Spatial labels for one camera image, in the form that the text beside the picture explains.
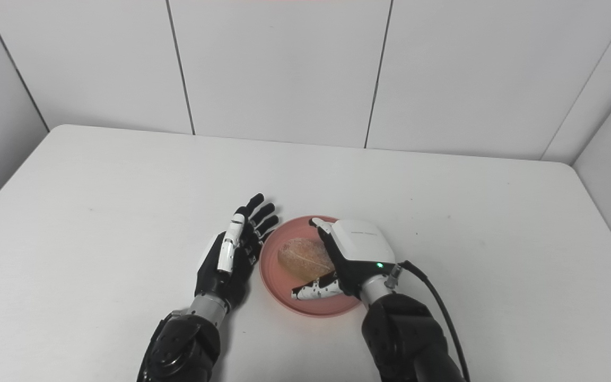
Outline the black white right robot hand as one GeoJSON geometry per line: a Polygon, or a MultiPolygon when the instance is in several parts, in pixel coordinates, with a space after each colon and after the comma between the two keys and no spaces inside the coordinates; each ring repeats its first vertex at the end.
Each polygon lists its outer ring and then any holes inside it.
{"type": "Polygon", "coordinates": [[[395,292],[401,267],[381,230],[360,220],[327,222],[312,218],[334,270],[298,288],[294,300],[315,300],[339,294],[355,297],[367,307],[395,292]]]}

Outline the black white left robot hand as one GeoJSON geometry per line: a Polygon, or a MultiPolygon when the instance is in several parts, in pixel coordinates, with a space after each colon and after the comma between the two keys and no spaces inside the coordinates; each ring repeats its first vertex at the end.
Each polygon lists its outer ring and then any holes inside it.
{"type": "Polygon", "coordinates": [[[195,296],[219,298],[227,310],[238,307],[269,235],[279,223],[274,203],[262,193],[240,206],[226,230],[214,237],[197,271],[195,296]]]}

